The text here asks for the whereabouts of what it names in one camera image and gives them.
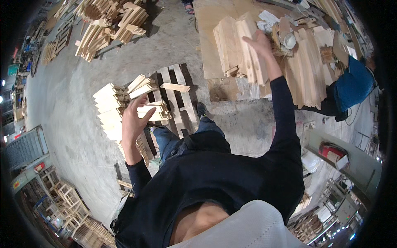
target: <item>foot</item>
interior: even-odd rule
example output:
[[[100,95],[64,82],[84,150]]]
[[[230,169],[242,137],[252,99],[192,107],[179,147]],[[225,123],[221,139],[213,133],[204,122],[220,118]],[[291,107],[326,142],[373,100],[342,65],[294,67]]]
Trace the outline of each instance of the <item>foot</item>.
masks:
[[[202,116],[207,117],[205,105],[202,102],[198,102],[196,105],[197,115],[201,119]]]
[[[186,13],[188,13],[189,15],[195,14],[195,10],[193,9],[193,6],[191,4],[186,5],[185,10],[186,10]]]
[[[160,127],[160,126],[161,126],[161,125],[157,125],[157,124],[153,124],[153,123],[148,123],[148,124],[146,125],[146,128],[149,129],[149,131],[150,131],[151,133],[153,133],[154,130],[155,130],[156,128]]]

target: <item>blue cloth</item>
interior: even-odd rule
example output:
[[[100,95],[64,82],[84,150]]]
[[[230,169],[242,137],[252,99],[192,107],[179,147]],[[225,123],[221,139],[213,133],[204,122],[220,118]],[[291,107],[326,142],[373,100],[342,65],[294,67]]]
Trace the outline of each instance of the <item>blue cloth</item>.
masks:
[[[216,131],[225,138],[225,134],[222,130],[215,124],[215,122],[207,117],[201,118],[200,124],[195,133],[202,133],[205,131]],[[179,138],[165,126],[156,128],[153,134],[156,137],[158,148],[160,150],[161,162],[164,162],[165,158],[168,157],[171,151],[175,148],[175,145],[179,142]]]
[[[335,84],[334,96],[340,112],[345,112],[367,98],[375,79],[365,65],[349,56],[346,68]]]

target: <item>jeans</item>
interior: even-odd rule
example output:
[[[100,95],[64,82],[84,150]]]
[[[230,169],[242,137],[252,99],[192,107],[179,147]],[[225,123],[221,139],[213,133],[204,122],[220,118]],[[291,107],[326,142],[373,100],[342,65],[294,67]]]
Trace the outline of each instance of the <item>jeans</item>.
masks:
[[[215,124],[215,122],[207,117],[201,118],[200,124],[195,133],[202,133],[205,131],[216,131],[220,133],[223,137],[225,137],[225,134]],[[161,162],[164,162],[163,159],[166,158],[170,154],[170,152],[175,148],[175,145],[178,143],[179,138],[178,136],[175,135],[175,133],[171,132],[165,126],[156,128],[153,134],[156,137],[158,148],[160,150]]]

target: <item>sneaker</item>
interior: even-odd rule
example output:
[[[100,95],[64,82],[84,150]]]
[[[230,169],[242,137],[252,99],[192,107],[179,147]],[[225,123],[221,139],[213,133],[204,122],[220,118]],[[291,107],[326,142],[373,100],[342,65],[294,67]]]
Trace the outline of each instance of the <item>sneaker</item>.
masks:
[[[202,102],[198,102],[196,105],[197,115],[201,119],[201,116],[207,117],[205,105]]]
[[[158,127],[161,127],[161,125],[156,125],[156,124],[153,124],[153,123],[148,123],[144,129],[146,129],[146,130],[148,130],[149,132],[153,133],[154,130],[155,130],[156,128],[158,128]]]

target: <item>red sign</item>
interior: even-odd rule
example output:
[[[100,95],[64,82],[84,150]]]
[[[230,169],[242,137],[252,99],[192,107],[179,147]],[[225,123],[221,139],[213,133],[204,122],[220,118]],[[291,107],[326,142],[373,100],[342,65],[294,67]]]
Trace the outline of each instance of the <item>red sign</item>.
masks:
[[[45,167],[45,165],[44,165],[44,162],[41,162],[40,164],[38,164],[38,165],[36,165],[35,167],[34,167],[34,170],[35,170],[35,172],[39,172],[39,171],[41,171],[42,169],[44,169],[44,167]]]

